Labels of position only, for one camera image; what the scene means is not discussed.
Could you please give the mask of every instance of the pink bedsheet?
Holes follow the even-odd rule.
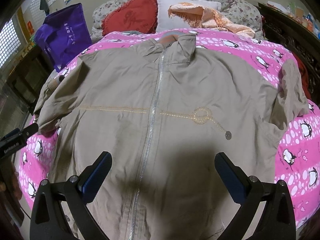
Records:
[[[196,33],[196,45],[233,54],[247,61],[267,81],[281,88],[281,67],[285,60],[295,58],[283,46],[268,41],[244,38],[230,32],[210,29],[176,29]],[[159,40],[165,32],[156,34],[128,34],[113,32],[90,46],[81,54],[108,48],[127,48],[150,38]],[[68,75],[76,67],[77,57],[59,74]],[[291,192],[297,228],[316,211],[320,203],[320,110],[309,101],[309,114],[297,117],[279,143],[275,161],[275,182],[283,179]],[[54,158],[59,130],[47,136],[34,135],[21,152],[19,181],[32,208],[39,183],[47,177]]]

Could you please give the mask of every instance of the blue gripper pad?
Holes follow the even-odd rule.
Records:
[[[103,181],[112,166],[112,156],[109,152],[102,152],[97,160],[84,169],[80,175],[79,190],[82,193],[82,201],[91,203],[98,193]]]
[[[214,158],[214,166],[226,186],[233,201],[243,204],[247,197],[249,182],[247,175],[241,168],[235,166],[225,153],[218,153]]]

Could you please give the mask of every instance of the red heart-shaped pillow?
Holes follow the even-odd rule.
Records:
[[[156,0],[130,0],[102,21],[102,35],[123,31],[155,33],[157,14]]]

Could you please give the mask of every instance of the bed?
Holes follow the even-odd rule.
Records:
[[[99,21],[101,23],[105,14],[113,11],[126,1],[112,0],[95,10],[93,14],[95,20],[93,39],[98,42],[79,55],[108,48],[127,48],[150,38],[158,40],[165,33],[127,35],[127,33],[113,32],[102,38]],[[233,33],[215,30],[177,30],[185,33],[196,31],[198,33],[196,37],[198,48],[229,53],[242,58],[256,69],[266,81],[280,90],[282,64],[287,59],[296,62],[292,53],[282,45],[263,40],[261,16],[253,5],[244,0],[229,1],[231,3],[228,4],[221,1],[221,3],[224,3],[223,12],[229,19],[238,24],[248,21],[246,25],[256,32],[255,39],[243,38]],[[76,64],[77,57],[59,75],[67,76],[76,67]],[[309,113],[297,117],[289,123],[288,130],[279,141],[275,161],[274,181],[283,179],[288,184],[294,205],[297,228],[314,214],[320,203],[318,180],[318,173],[320,172],[320,110],[311,100],[308,102]],[[60,129],[57,129],[50,134],[33,135],[28,139],[27,146],[21,151],[19,181],[31,208],[40,181],[48,177],[50,165],[55,158],[55,147],[59,133]]]

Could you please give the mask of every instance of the red cloth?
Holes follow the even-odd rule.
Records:
[[[130,0],[102,21],[102,35],[123,31],[155,33],[157,14],[156,0]]]
[[[299,57],[297,55],[295,55],[292,52],[293,56],[296,58],[297,62],[298,62],[298,67],[299,67],[299,71],[301,74],[301,81],[302,81],[302,89],[304,91],[304,94],[306,95],[306,97],[308,99],[311,100],[311,95],[308,91],[308,87],[309,87],[309,76],[308,76],[308,71],[306,66],[302,63],[301,59],[299,59]]]

